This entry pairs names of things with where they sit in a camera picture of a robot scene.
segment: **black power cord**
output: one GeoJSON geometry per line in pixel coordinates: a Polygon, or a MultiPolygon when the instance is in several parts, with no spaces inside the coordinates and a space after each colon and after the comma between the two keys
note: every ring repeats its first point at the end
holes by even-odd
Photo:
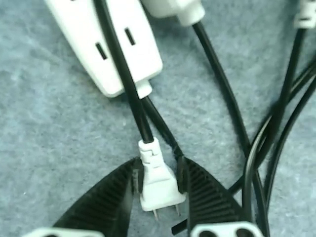
{"type": "MultiPolygon", "coordinates": [[[[311,77],[314,75],[316,69],[316,56],[312,59],[311,63],[308,65],[308,67],[300,74],[300,76],[294,81],[292,85],[292,89],[290,91],[290,97],[288,100],[288,103],[291,102],[294,97],[297,95],[297,93],[307,84],[307,82],[311,79],[311,77]]],[[[271,121],[272,115],[274,113],[274,109],[271,109],[269,115],[266,117],[266,119],[262,122],[262,126],[259,129],[259,132],[257,133],[256,137],[260,133],[261,130],[266,130],[268,127],[268,123],[271,121]]],[[[258,168],[259,165],[262,163],[262,159],[257,160],[255,167],[258,168]]],[[[229,191],[232,194],[236,194],[243,186],[243,176],[240,177],[230,188],[229,191]]]]}
{"type": "MultiPolygon", "coordinates": [[[[308,83],[308,81],[311,79],[311,76],[314,74],[315,68],[316,68],[316,56],[314,56],[314,58],[311,60],[311,62],[308,64],[308,66],[305,68],[305,70],[300,73],[298,78],[292,84],[288,103],[308,83]]],[[[269,122],[271,121],[271,117],[272,117],[272,114],[274,112],[273,108],[271,109],[269,114],[266,116],[266,118],[262,122],[261,128],[259,129],[259,131],[258,131],[258,133],[256,135],[256,137],[257,137],[258,134],[263,134],[262,138],[260,139],[261,140],[260,144],[262,144],[262,142],[265,141],[264,135],[266,134],[266,129],[268,127],[269,122]]],[[[261,163],[256,162],[255,163],[255,167],[256,168],[259,167],[259,164],[261,164],[261,163]]],[[[240,177],[238,179],[238,181],[229,188],[229,191],[234,195],[242,188],[242,186],[243,186],[243,176],[240,177]]],[[[183,231],[185,228],[186,228],[186,220],[181,222],[181,223],[179,223],[178,225],[174,226],[173,227],[173,232],[174,232],[174,234],[177,234],[177,233],[180,233],[181,231],[183,231]]]]}
{"type": "MultiPolygon", "coordinates": [[[[211,64],[211,67],[215,73],[215,78],[217,79],[220,89],[223,93],[224,99],[226,101],[226,104],[228,106],[229,112],[231,114],[234,128],[237,131],[237,135],[239,138],[239,141],[241,143],[241,147],[243,150],[243,153],[245,157],[248,157],[249,155],[249,149],[250,149],[250,142],[249,138],[245,129],[245,126],[243,124],[243,120],[241,117],[240,109],[238,107],[238,103],[236,101],[236,98],[234,96],[234,93],[231,89],[231,86],[228,82],[228,79],[224,73],[224,70],[216,56],[215,50],[213,49],[213,46],[211,44],[211,41],[208,38],[208,35],[204,29],[204,26],[201,22],[198,22],[193,25],[193,29],[199,39],[199,41],[202,44],[202,47],[205,51],[205,54],[207,56],[208,61],[211,64]]],[[[259,216],[261,217],[259,219],[259,227],[261,228],[263,234],[266,237],[270,236],[269,231],[269,223],[268,223],[268,217],[267,217],[267,210],[264,200],[264,194],[263,194],[263,187],[260,181],[259,173],[255,172],[255,178],[254,178],[254,190],[256,194],[257,204],[258,204],[258,212],[259,216]]]]}
{"type": "MultiPolygon", "coordinates": [[[[262,151],[270,149],[278,133],[286,105],[290,98],[291,87],[294,81],[305,32],[305,29],[299,29],[297,31],[281,95],[277,102],[275,113],[272,115],[272,118],[268,123],[266,130],[267,135],[261,148],[262,151]]],[[[263,160],[265,158],[265,155],[261,155],[260,157],[260,154],[258,154],[257,157],[257,153],[259,152],[260,142],[262,141],[263,135],[264,131],[260,131],[256,139],[254,140],[243,172],[244,183],[242,188],[242,206],[244,207],[244,211],[249,222],[252,222],[251,181],[253,178],[254,170],[256,169],[255,162],[257,158],[258,160],[263,160]]]]}
{"type": "Polygon", "coordinates": [[[146,96],[142,99],[142,104],[148,117],[153,122],[158,132],[161,134],[165,142],[172,148],[176,160],[178,159],[178,157],[183,157],[184,155],[181,148],[178,145],[178,142],[176,141],[172,132],[163,120],[162,116],[152,103],[151,99],[148,96],[146,96]]]}
{"type": "Polygon", "coordinates": [[[119,44],[119,40],[115,33],[107,1],[93,0],[93,2],[104,38],[107,41],[113,61],[124,86],[125,93],[127,95],[129,105],[132,109],[138,130],[142,136],[144,143],[151,143],[154,141],[154,137],[151,132],[149,123],[146,119],[142,103],[138,97],[134,80],[132,78],[122,48],[119,44]]]}
{"type": "Polygon", "coordinates": [[[267,178],[265,180],[265,185],[264,185],[265,198],[266,198],[266,202],[267,202],[267,209],[269,209],[269,204],[270,204],[270,199],[271,199],[271,194],[272,194],[272,187],[273,187],[274,178],[275,178],[276,171],[277,171],[277,165],[278,165],[278,162],[280,160],[280,156],[281,156],[285,141],[286,141],[289,133],[291,132],[295,121],[297,120],[298,116],[300,115],[300,113],[302,112],[304,107],[306,106],[308,100],[310,99],[310,97],[314,93],[315,89],[316,89],[316,78],[313,79],[311,85],[306,90],[302,99],[300,100],[300,102],[298,103],[296,108],[294,109],[290,119],[288,120],[288,122],[287,122],[281,136],[280,136],[280,139],[276,145],[276,149],[274,150],[272,158],[269,162],[267,178]]]}

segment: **white extension cord outlet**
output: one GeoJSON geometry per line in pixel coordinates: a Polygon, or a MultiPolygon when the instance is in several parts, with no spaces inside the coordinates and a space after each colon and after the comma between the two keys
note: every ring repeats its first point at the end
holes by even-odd
{"type": "MultiPolygon", "coordinates": [[[[124,88],[113,63],[92,0],[45,0],[78,59],[107,97],[124,88]]],[[[159,74],[162,61],[139,0],[107,0],[113,25],[138,95],[149,95],[148,79],[159,74]]]]}

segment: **white connector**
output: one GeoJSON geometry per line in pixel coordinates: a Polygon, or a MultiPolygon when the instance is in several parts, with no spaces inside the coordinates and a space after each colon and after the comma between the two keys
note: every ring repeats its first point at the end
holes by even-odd
{"type": "Polygon", "coordinates": [[[217,237],[236,237],[252,236],[264,237],[260,229],[250,222],[231,222],[199,224],[191,231],[191,237],[217,236],[217,237]]]}
{"type": "Polygon", "coordinates": [[[191,26],[205,15],[201,0],[142,0],[142,3],[152,16],[177,16],[182,26],[191,26]]]}
{"type": "MultiPolygon", "coordinates": [[[[45,0],[78,59],[107,97],[123,93],[92,0],[45,0]]],[[[139,0],[107,0],[112,22],[138,95],[149,95],[148,79],[162,70],[156,41],[139,0]]]]}
{"type": "Polygon", "coordinates": [[[101,232],[92,230],[74,230],[64,228],[39,228],[22,237],[104,237],[101,232]]]}
{"type": "Polygon", "coordinates": [[[316,27],[316,1],[301,0],[300,12],[296,15],[295,26],[302,29],[316,27]]]}
{"type": "Polygon", "coordinates": [[[143,192],[140,202],[144,211],[153,211],[156,218],[157,209],[183,203],[184,194],[178,191],[176,177],[163,160],[157,138],[152,143],[138,143],[141,161],[144,166],[143,192]]]}

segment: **white plug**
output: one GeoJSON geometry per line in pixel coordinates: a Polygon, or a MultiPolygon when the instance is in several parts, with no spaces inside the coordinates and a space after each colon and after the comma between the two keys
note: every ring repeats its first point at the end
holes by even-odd
{"type": "Polygon", "coordinates": [[[183,203],[184,194],[178,191],[176,177],[163,160],[157,138],[152,143],[138,143],[141,161],[144,166],[143,192],[140,203],[144,211],[153,211],[158,218],[157,209],[183,203]]]}
{"type": "Polygon", "coordinates": [[[191,26],[205,15],[201,0],[142,0],[142,3],[152,16],[177,16],[182,26],[191,26]]]}
{"type": "MultiPolygon", "coordinates": [[[[92,0],[45,0],[78,59],[107,97],[124,88],[113,63],[92,0]]],[[[148,79],[162,70],[156,41],[139,0],[107,0],[113,25],[140,98],[148,79]]]]}
{"type": "Polygon", "coordinates": [[[295,26],[302,29],[316,27],[316,1],[301,0],[300,12],[296,15],[295,26]]]}

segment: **metal prong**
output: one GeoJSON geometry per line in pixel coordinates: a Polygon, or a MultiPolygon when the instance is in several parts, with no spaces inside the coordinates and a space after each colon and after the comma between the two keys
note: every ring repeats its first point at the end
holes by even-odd
{"type": "Polygon", "coordinates": [[[176,205],[176,211],[177,211],[178,216],[181,216],[180,210],[179,210],[179,205],[176,205]]]}
{"type": "Polygon", "coordinates": [[[159,218],[158,218],[157,210],[153,210],[153,213],[154,213],[154,216],[155,216],[156,221],[158,221],[159,218]]]}

